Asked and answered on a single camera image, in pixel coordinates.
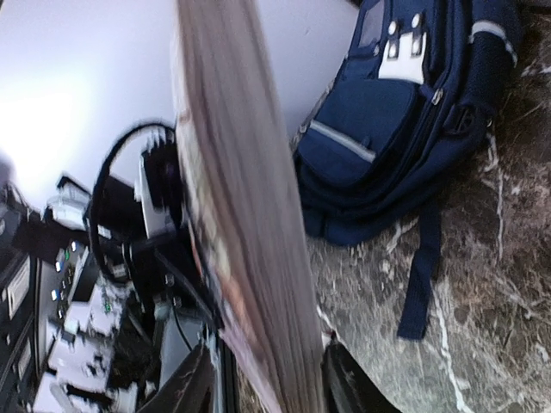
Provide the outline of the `navy blue student backpack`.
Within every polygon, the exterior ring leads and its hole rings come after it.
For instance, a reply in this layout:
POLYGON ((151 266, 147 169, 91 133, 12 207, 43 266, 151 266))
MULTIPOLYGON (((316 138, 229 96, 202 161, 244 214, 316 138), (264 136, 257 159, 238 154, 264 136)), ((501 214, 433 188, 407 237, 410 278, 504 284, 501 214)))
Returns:
POLYGON ((306 234, 352 246, 411 212, 398 336, 424 337, 441 250, 436 193, 486 136, 522 40, 516 1, 364 1, 294 154, 306 234))

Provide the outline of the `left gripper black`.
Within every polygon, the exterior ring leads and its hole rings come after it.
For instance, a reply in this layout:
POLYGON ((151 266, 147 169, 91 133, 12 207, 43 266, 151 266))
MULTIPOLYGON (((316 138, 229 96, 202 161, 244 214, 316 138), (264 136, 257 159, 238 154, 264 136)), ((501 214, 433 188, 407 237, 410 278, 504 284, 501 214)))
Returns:
POLYGON ((190 316, 211 327, 223 325, 214 300, 209 273, 195 251, 195 235, 170 222, 145 234, 143 202, 134 188, 114 176, 107 176, 102 194, 95 197, 68 175, 59 178, 58 190, 74 189, 84 197, 84 223, 95 229, 98 241, 92 255, 103 255, 110 280, 121 280, 115 267, 126 268, 141 299, 149 302, 164 290, 182 300, 190 316))

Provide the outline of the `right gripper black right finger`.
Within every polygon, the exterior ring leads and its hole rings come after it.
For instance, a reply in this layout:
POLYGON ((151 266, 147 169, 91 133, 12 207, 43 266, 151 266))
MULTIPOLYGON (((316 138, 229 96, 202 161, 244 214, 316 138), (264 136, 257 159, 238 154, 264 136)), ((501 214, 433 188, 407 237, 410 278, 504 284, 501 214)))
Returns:
POLYGON ((329 412, 399 413, 336 336, 325 345, 322 374, 329 412))

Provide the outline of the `pink illustrated paperback book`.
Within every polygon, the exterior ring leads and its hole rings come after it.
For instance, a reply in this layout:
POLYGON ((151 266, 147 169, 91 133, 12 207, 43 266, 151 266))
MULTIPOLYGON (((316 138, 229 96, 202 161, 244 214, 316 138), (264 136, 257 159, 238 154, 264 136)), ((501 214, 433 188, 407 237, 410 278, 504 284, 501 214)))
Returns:
POLYGON ((323 412, 324 347, 257 3, 175 4, 176 139, 220 337, 269 412, 323 412))

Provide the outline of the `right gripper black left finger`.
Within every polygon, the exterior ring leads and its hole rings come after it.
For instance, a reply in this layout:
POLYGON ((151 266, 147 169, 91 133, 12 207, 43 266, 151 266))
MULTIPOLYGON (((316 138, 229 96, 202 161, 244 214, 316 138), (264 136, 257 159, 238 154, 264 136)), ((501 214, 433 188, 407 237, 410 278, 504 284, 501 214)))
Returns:
POLYGON ((196 345, 160 391, 138 413, 214 411, 214 367, 205 344, 196 345))

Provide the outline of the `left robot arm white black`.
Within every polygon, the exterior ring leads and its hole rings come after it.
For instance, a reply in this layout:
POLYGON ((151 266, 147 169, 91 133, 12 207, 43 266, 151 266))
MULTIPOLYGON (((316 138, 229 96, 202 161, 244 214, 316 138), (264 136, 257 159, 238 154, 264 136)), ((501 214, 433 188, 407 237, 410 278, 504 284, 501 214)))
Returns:
POLYGON ((4 412, 236 412, 232 355, 176 196, 1 187, 4 412))

